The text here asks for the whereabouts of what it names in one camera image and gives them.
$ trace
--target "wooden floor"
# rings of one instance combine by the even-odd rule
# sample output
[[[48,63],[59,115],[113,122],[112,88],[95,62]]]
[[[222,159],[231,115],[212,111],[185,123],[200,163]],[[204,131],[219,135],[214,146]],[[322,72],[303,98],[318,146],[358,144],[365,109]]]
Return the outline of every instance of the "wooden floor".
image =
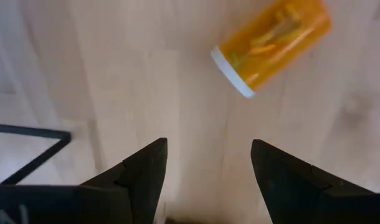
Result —
[[[209,51],[272,0],[26,0],[57,121],[4,113],[21,108],[4,84],[0,122],[66,129],[75,141],[24,183],[77,184],[167,137],[158,220],[271,223],[250,161],[263,139],[380,192],[380,0],[325,2],[331,33],[245,99]],[[0,180],[30,157],[13,138],[0,137]],[[23,147],[37,154],[38,141]]]

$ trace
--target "black metal frame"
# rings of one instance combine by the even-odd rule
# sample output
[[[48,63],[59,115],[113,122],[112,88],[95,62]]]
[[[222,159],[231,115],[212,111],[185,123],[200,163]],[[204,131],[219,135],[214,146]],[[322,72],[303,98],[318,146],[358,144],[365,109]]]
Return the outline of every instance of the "black metal frame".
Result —
[[[37,156],[35,159],[30,161],[21,169],[17,170],[17,172],[13,173],[6,180],[2,181],[0,183],[1,185],[18,184],[30,173],[34,172],[38,167],[40,167],[43,163],[45,163],[51,157],[56,155],[59,151],[61,151],[61,149],[63,149],[66,145],[68,145],[71,142],[71,133],[66,131],[56,131],[42,128],[27,128],[21,126],[0,124],[0,133],[20,134],[25,136],[59,139],[57,143],[55,143],[50,148],[46,149],[46,151],[44,151],[41,155]]]

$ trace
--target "orange pill bottle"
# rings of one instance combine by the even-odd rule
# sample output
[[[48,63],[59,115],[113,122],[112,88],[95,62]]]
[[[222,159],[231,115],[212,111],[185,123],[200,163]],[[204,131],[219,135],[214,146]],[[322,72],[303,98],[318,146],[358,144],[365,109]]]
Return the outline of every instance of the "orange pill bottle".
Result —
[[[330,27],[320,0],[278,0],[211,55],[230,82],[250,98]]]

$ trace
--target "prescription bottle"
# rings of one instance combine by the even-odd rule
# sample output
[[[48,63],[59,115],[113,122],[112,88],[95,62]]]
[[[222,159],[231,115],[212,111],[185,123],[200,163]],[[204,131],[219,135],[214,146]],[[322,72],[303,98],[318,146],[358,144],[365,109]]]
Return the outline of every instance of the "prescription bottle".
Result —
[[[229,81],[250,98],[330,27],[320,0],[278,0],[211,55]]]

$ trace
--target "hardwood floor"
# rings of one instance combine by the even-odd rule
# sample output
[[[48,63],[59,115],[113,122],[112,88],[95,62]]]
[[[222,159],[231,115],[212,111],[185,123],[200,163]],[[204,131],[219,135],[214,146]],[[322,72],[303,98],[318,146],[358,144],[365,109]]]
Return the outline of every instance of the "hardwood floor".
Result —
[[[53,127],[75,133],[26,183],[77,184],[167,137],[158,220],[270,223],[250,161],[263,139],[380,192],[380,0],[325,2],[331,33],[249,100],[209,51],[272,0],[26,0]],[[16,159],[2,145],[0,170]]]

